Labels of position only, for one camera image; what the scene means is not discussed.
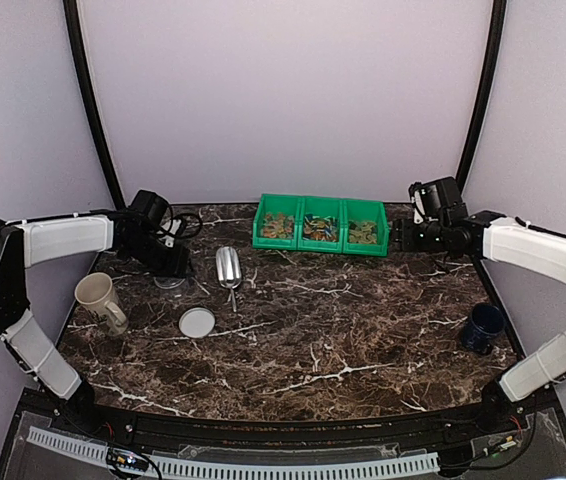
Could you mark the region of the clear plastic jar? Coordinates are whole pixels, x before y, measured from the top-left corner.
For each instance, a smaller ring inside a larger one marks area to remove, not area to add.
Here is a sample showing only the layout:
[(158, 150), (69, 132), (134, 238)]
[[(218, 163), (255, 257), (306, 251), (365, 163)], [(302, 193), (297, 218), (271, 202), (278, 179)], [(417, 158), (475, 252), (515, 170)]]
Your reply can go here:
[(186, 282), (185, 278), (176, 278), (176, 277), (159, 277), (155, 276), (153, 278), (153, 282), (155, 286), (159, 289), (163, 290), (172, 290), (175, 288), (179, 288), (184, 285)]

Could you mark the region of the metal scoop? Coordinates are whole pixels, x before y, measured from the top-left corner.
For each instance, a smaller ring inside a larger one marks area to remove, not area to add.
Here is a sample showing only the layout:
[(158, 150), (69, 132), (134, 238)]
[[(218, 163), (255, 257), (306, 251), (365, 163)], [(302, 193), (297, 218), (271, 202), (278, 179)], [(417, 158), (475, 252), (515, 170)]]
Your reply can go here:
[(234, 247), (221, 247), (216, 252), (217, 277), (221, 286), (229, 290), (234, 313), (237, 312), (236, 289), (242, 282), (242, 271), (238, 253)]

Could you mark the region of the white jar lid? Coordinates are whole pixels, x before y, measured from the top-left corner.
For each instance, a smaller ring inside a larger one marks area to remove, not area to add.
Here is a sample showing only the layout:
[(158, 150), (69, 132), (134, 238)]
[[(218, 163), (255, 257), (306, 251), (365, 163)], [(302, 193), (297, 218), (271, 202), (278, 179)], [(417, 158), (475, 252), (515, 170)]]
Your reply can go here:
[(185, 311), (179, 319), (181, 333), (192, 339), (208, 336), (214, 330), (215, 324), (215, 315), (202, 307), (194, 307)]

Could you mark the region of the green three-compartment bin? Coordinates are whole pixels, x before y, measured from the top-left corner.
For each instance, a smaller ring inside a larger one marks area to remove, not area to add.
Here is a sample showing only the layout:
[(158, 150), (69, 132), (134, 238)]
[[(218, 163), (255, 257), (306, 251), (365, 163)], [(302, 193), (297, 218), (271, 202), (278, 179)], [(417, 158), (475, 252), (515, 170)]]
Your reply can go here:
[(379, 201), (264, 194), (252, 227), (252, 246), (384, 257), (391, 228)]

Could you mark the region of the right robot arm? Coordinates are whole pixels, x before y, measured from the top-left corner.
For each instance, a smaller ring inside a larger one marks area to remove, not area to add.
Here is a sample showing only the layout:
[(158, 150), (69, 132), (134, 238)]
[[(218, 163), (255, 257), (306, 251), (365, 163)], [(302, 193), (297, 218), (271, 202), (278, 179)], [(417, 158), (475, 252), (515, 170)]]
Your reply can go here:
[(525, 358), (487, 388), (491, 397), (474, 410), (474, 426), (493, 434), (510, 420), (511, 403), (566, 379), (566, 234), (505, 213), (471, 213), (452, 177), (416, 182), (408, 196), (411, 217), (391, 227), (398, 250), (489, 263), (521, 336), (538, 332), (542, 315), (550, 317), (546, 336), (524, 343)]

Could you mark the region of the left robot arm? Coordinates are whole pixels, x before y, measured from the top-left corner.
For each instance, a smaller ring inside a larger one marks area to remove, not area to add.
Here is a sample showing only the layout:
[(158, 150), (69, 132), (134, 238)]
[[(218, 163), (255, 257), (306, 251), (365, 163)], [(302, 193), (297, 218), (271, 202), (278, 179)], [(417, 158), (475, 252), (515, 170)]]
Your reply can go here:
[(83, 436), (104, 427), (103, 412), (87, 399), (93, 388), (63, 356), (37, 318), (34, 286), (43, 272), (51, 291), (68, 285), (74, 258), (113, 253), (148, 273), (187, 278), (193, 267), (187, 246), (203, 227), (201, 217), (179, 212), (159, 194), (140, 190), (120, 209), (96, 209), (38, 218), (0, 218), (0, 344), (22, 371), (54, 398), (68, 403), (66, 421)]

